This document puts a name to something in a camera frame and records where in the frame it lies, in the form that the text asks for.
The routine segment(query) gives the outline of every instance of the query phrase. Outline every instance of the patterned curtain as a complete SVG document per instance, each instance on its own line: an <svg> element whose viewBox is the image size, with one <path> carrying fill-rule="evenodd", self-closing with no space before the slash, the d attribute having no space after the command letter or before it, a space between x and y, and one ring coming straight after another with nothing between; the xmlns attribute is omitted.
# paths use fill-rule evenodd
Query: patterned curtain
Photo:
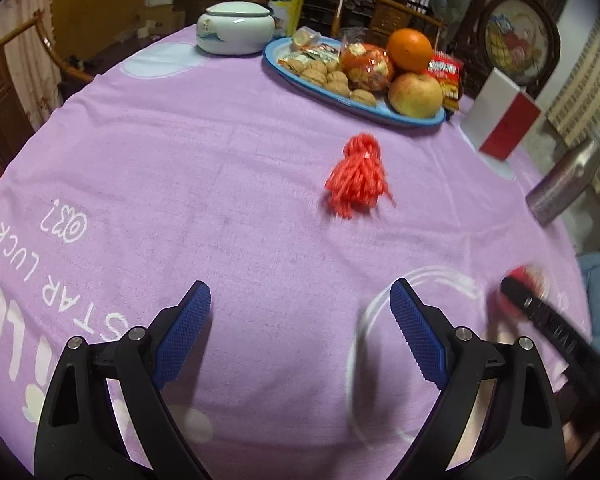
<svg viewBox="0 0 600 480"><path fill-rule="evenodd" d="M0 38L43 12L43 24L53 41L51 0L2 0L0 3ZM7 65L22 107L34 130L39 129L51 112L61 106L58 93L60 71L48 56L36 31L30 28L4 47Z"/></svg>
<svg viewBox="0 0 600 480"><path fill-rule="evenodd" d="M600 127L600 12L567 82L551 104L547 119L568 146ZM593 179L600 199L600 168Z"/></svg>

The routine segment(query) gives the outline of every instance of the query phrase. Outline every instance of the red yarn tassel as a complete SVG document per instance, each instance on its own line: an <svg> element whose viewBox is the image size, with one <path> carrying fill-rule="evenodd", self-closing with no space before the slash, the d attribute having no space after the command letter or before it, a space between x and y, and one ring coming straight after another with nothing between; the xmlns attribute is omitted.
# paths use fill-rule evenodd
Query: red yarn tassel
<svg viewBox="0 0 600 480"><path fill-rule="evenodd" d="M349 139L342 152L344 159L324 184L331 192L329 205L336 215L351 218L352 206L375 207L382 194L395 205L384 179L378 141L369 134L359 134Z"/></svg>

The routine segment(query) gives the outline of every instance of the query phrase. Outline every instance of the purple tablecloth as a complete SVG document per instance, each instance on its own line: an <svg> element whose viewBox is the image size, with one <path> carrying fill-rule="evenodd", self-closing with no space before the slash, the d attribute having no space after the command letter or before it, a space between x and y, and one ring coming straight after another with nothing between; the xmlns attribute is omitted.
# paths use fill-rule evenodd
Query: purple tablecloth
<svg viewBox="0 0 600 480"><path fill-rule="evenodd" d="M564 226L542 230L526 209L538 174L522 150L504 180L456 126L379 126L260 57L194 43L188 28L97 77L0 180L0 434L28 467L67 339L117 339L194 280L211 288L212 320L163 396L218 480L388 475L437 396L387 307L399 276L485 336L502 276L535 262L589 331ZM378 139L397 205L332 218L324 182L360 131ZM564 364L520 330L555 384Z"/></svg>

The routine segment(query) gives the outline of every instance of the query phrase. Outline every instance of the blue tray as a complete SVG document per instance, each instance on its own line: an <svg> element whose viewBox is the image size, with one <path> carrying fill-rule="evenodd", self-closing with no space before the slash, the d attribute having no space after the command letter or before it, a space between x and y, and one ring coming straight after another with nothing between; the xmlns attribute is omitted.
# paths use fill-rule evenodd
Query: blue tray
<svg viewBox="0 0 600 480"><path fill-rule="evenodd" d="M322 42L336 48L340 46L339 41L332 40L331 38L322 38ZM440 110L438 110L436 115L430 119L416 119L414 117L397 114L391 110L391 107L385 102L384 99L378 99L378 106L376 108L372 108L371 106L366 106L360 104L359 102L352 101L351 99L327 92L319 86L312 85L304 79L299 78L297 75L285 70L278 64L278 60L281 57L289 54L290 47L291 38L280 38L279 40L272 41L264 49L265 61L291 84L297 86L299 89L305 92L313 94L328 104L335 104L336 106L344 108L349 112L366 117L371 121L389 124L391 126L436 126L445 120L445 109L442 107L440 107Z"/></svg>

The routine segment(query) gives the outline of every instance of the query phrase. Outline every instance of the silver bottle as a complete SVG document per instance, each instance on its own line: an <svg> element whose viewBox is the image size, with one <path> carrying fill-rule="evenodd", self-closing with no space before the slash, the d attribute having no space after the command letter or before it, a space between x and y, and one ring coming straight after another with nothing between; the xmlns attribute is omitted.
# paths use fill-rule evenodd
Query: silver bottle
<svg viewBox="0 0 600 480"><path fill-rule="evenodd" d="M526 204L545 227L553 222L591 183L600 165L600 128L590 131L569 150L526 196Z"/></svg>

